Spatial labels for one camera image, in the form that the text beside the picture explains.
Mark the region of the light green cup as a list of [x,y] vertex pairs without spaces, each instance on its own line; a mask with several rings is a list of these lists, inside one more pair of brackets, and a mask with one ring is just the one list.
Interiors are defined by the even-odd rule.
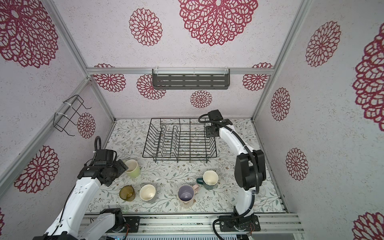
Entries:
[[125,165],[128,167],[126,175],[130,178],[138,178],[140,175],[140,167],[136,160],[126,160]]

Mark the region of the amber glass cup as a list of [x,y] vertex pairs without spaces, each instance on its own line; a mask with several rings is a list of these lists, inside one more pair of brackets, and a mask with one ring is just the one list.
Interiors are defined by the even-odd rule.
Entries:
[[122,187],[119,197],[126,202],[132,202],[136,197],[134,188],[131,185]]

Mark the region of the grey cream cup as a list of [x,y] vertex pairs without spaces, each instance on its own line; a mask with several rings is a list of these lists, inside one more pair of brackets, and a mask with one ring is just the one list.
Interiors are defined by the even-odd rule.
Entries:
[[140,198],[145,202],[155,200],[157,190],[156,187],[151,184],[141,184]]

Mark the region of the pink mug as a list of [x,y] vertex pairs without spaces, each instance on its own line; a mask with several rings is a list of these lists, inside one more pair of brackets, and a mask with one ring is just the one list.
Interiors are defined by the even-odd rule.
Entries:
[[182,185],[178,190],[178,199],[183,208],[190,208],[195,200],[195,196],[198,193],[200,186],[195,185]]

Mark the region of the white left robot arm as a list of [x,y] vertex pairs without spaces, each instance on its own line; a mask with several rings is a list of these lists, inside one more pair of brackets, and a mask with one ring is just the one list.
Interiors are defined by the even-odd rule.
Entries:
[[97,160],[85,166],[56,220],[42,236],[34,240],[98,240],[106,232],[119,232],[126,226],[120,208],[106,209],[80,230],[88,205],[102,185],[110,185],[129,168],[122,160]]

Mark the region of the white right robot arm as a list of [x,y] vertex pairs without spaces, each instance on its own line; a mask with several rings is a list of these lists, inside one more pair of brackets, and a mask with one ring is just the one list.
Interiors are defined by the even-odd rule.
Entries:
[[213,222],[214,233],[218,234],[216,226],[220,226],[221,232],[259,231],[259,222],[253,207],[256,195],[260,193],[260,187],[267,178],[264,152],[260,147],[253,148],[246,144],[233,123],[224,119],[219,110],[200,116],[198,121],[206,125],[206,137],[221,138],[237,155],[234,177],[241,190],[233,213],[230,216],[220,216]]

